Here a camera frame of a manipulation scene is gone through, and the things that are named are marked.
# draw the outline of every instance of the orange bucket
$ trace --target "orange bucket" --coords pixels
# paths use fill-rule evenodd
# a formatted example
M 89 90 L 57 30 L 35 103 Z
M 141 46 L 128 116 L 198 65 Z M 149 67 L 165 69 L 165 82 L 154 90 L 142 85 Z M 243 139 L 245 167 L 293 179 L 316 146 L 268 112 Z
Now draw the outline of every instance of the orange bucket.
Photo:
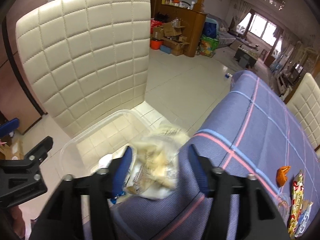
M 150 40 L 150 48 L 151 49 L 160 49 L 160 46 L 163 44 L 163 41 L 155 41 L 155 40 Z

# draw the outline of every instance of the bottle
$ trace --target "bottle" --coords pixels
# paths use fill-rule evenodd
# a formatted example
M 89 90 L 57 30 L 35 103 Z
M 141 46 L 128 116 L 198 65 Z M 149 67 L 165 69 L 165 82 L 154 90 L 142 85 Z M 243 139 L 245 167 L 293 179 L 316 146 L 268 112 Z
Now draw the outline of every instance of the bottle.
M 194 2 L 194 1 L 192 1 L 192 2 L 191 2 L 190 10 L 192 10 L 192 9 L 193 9 L 193 6 L 195 5 L 195 3 L 196 3 L 196 2 Z

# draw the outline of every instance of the green bag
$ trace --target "green bag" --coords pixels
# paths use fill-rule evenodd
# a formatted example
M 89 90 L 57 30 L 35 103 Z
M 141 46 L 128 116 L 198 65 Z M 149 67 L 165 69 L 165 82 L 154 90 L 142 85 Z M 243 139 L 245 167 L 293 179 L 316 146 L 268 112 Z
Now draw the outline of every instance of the green bag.
M 219 46 L 218 39 L 212 39 L 205 35 L 201 36 L 200 54 L 208 57 L 213 57 L 215 49 Z

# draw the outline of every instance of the orange wrapper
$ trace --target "orange wrapper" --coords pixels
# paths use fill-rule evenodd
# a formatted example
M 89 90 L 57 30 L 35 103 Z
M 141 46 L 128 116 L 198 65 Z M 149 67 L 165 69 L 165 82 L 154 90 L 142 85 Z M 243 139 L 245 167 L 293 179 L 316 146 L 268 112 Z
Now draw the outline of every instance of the orange wrapper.
M 291 213 L 289 217 L 289 228 L 288 232 L 291 239 L 294 239 L 294 233 L 297 229 L 298 219 L 301 214 L 303 204 L 303 174 L 302 170 L 299 171 L 298 175 L 294 178 L 292 185 L 292 202 L 291 202 Z
M 282 166 L 277 171 L 277 184 L 279 187 L 282 187 L 288 180 L 288 177 L 286 176 L 288 171 L 290 170 L 291 166 Z

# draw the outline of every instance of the cream leather chair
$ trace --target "cream leather chair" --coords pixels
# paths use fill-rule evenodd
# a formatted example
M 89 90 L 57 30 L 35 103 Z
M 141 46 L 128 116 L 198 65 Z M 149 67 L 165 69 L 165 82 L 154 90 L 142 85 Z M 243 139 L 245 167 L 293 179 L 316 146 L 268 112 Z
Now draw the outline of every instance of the cream leather chair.
M 298 119 L 316 149 L 320 145 L 320 88 L 310 73 L 303 77 L 287 108 Z
M 17 22 L 32 89 L 69 136 L 144 101 L 150 15 L 150 0 L 54 0 Z

